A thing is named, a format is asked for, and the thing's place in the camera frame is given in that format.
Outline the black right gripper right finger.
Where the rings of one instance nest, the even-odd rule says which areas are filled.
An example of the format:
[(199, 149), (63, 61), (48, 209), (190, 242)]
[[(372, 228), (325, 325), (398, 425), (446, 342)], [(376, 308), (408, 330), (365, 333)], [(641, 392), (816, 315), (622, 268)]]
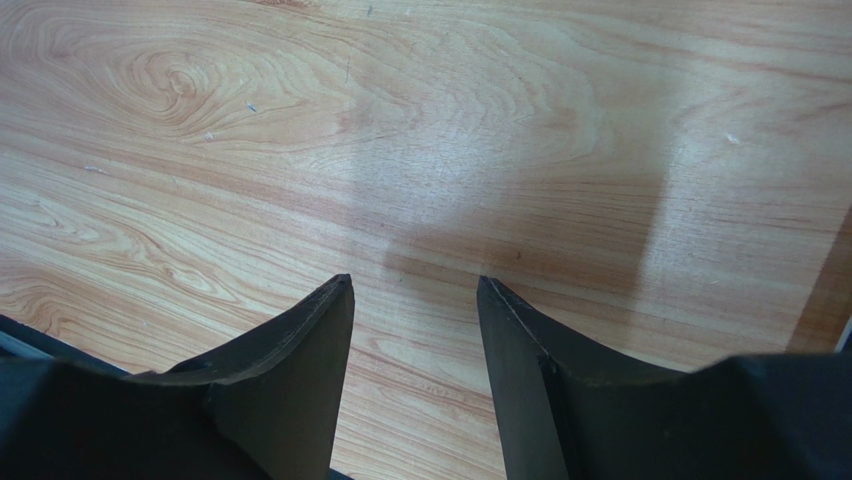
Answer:
[(481, 277), (477, 311), (511, 479), (847, 479), (851, 356), (653, 365)]

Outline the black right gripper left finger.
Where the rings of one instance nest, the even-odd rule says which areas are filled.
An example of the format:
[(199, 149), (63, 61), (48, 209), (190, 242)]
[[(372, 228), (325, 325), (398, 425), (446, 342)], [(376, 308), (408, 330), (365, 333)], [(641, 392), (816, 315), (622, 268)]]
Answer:
[(347, 274), (171, 369), (1, 359), (5, 479), (334, 479)]

